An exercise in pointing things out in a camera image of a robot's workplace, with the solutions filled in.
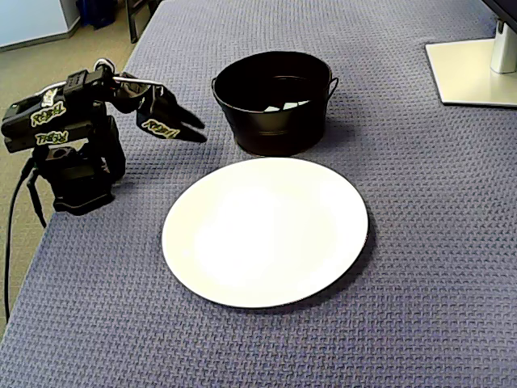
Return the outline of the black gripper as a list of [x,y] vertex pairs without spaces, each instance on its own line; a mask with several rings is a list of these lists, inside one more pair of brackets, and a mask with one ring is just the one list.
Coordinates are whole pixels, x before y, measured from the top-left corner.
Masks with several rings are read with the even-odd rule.
[[116,81],[114,107],[124,114],[135,112],[137,126],[162,139],[205,143],[207,137],[199,132],[204,123],[192,112],[179,105],[175,95],[162,84],[134,82],[137,77],[123,72]]

